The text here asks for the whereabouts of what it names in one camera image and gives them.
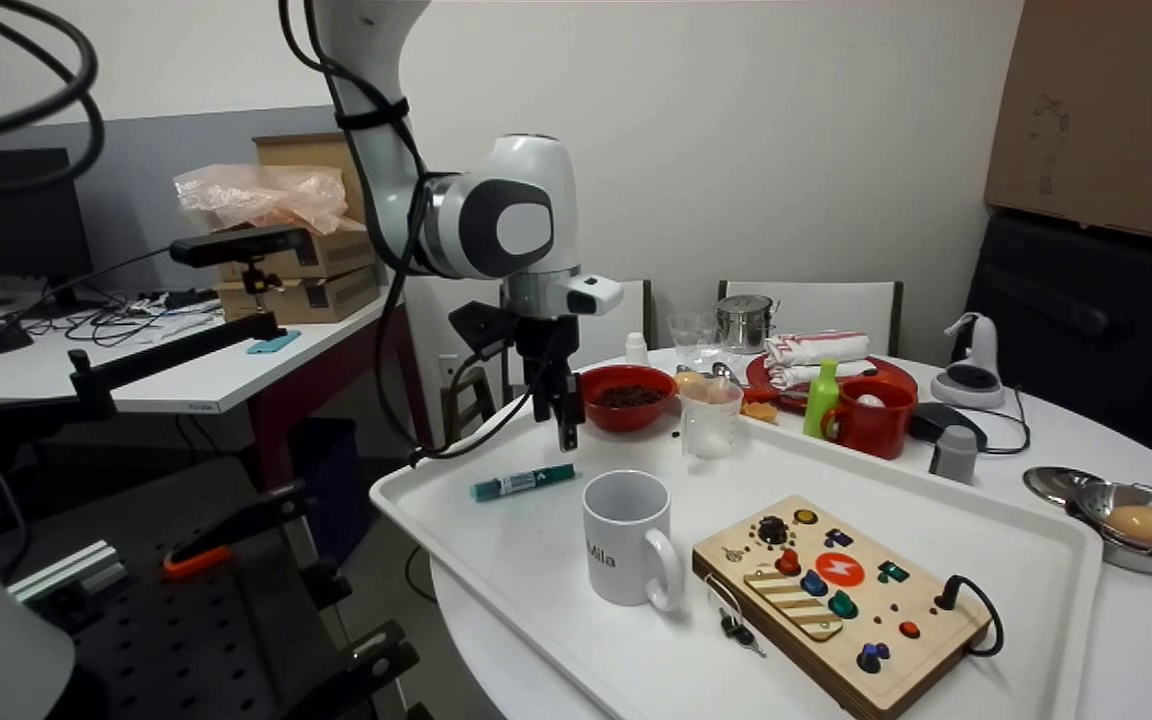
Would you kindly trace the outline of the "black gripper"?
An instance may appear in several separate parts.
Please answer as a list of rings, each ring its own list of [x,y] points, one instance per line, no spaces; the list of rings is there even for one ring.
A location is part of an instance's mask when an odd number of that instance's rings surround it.
[[[530,421],[555,416],[563,454],[573,454],[579,442],[579,398],[573,398],[574,349],[579,349],[579,330],[573,317],[524,319],[515,330],[515,353],[524,360],[524,389],[530,391]]]

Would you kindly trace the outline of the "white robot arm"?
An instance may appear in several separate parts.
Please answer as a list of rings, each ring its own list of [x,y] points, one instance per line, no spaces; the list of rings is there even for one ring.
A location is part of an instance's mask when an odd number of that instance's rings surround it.
[[[622,288],[579,266],[574,174],[555,137],[505,131],[464,174],[433,174],[408,123],[401,54],[427,0],[302,0],[316,73],[362,183],[376,251],[405,275],[498,282],[507,344],[524,357],[530,416],[563,450],[582,425],[573,353],[579,317]]]

